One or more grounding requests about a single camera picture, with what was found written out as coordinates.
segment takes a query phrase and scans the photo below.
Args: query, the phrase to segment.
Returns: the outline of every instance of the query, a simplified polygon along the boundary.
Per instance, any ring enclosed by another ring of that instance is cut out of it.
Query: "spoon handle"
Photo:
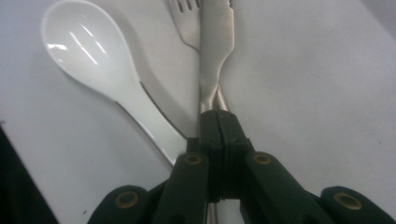
[[[167,161],[174,165],[177,156],[186,151],[187,140],[163,116],[143,87],[125,85],[118,87],[112,95],[112,99],[134,118]]]

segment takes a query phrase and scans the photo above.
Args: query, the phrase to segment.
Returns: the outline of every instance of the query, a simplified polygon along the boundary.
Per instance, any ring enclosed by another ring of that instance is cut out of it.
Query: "spoon bowl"
[[[186,139],[146,94],[128,44],[113,19],[99,6],[65,0],[49,7],[41,25],[49,56],[69,76],[122,106],[174,164]]]

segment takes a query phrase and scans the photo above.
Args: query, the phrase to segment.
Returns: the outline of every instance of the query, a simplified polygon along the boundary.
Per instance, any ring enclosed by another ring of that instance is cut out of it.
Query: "plastic spoon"
[[[99,6],[61,1],[44,15],[41,35],[50,57],[69,76],[121,105],[174,164],[186,139],[145,93],[122,32]]]

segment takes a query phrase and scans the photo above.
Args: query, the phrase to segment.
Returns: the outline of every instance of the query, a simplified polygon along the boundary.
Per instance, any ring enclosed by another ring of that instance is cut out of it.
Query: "white table surface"
[[[114,188],[151,189],[170,167],[118,107],[63,73],[39,27],[53,0],[0,2],[0,120],[61,223],[86,223]],[[167,0],[94,1],[119,22],[163,112],[196,135],[199,57]],[[221,85],[257,150],[307,190],[355,189],[396,217],[396,2],[233,1]],[[242,223],[237,202],[221,223]]]

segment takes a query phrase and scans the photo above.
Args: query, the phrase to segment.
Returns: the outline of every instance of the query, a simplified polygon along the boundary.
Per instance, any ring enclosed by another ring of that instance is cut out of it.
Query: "utensil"
[[[170,0],[175,26],[181,40],[197,52],[200,51],[201,2],[200,0]],[[229,110],[224,93],[219,85],[219,109]]]
[[[175,163],[187,141],[145,93],[127,42],[104,10],[86,1],[55,3],[44,15],[41,35],[53,61],[70,77],[123,107]]]
[[[229,0],[201,2],[201,112],[217,108],[220,70],[233,51],[233,9]]]

